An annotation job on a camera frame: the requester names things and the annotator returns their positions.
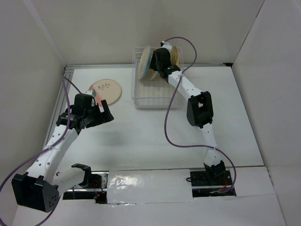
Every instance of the white wall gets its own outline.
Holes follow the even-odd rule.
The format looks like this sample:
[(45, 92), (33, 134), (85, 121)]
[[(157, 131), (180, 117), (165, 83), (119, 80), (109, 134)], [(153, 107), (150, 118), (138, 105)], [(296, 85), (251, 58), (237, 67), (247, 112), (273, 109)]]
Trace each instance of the white wall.
[(288, 226), (301, 222), (300, 6), (266, 0), (232, 68)]
[[(68, 64), (131, 63), (133, 47), (185, 36), (198, 63), (234, 62), (264, 0), (32, 0)], [(193, 50), (177, 41), (184, 61)]]
[[(1, 182), (41, 150), (62, 74), (63, 66), (22, 1), (1, 1)], [(10, 182), (0, 194), (0, 216), (8, 225), (17, 208)]]

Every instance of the dish rack tray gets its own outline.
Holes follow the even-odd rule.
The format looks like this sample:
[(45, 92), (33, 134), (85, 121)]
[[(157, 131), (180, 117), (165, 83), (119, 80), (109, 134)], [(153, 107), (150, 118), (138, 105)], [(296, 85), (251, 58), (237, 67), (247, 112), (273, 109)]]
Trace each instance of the dish rack tray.
[[(157, 47), (151, 47), (151, 55)], [(183, 70), (182, 50), (178, 49), (178, 57), (180, 58), (180, 69)], [(167, 108), (171, 96), (174, 93), (174, 87), (169, 85), (160, 77), (154, 80), (139, 80), (137, 78), (137, 68), (144, 47), (135, 47), (133, 50), (133, 71), (132, 71), (132, 99), (136, 108)], [(172, 108), (181, 107), (183, 105), (183, 97), (177, 92)]]

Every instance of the wire rack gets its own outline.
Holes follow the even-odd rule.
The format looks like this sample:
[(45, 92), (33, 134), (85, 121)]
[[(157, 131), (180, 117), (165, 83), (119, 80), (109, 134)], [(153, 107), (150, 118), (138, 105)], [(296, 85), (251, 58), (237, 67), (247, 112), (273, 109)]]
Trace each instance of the wire rack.
[[(151, 54), (157, 47), (151, 47)], [(183, 70), (182, 50), (178, 49), (178, 57), (180, 58), (180, 68)], [(137, 68), (144, 47), (135, 47), (133, 50), (133, 72), (132, 72), (132, 99), (137, 108), (167, 108), (171, 96), (174, 93), (174, 87), (169, 85), (160, 77), (154, 80), (139, 80), (137, 78)], [(177, 92), (172, 108), (181, 107), (183, 105), (183, 97)]]

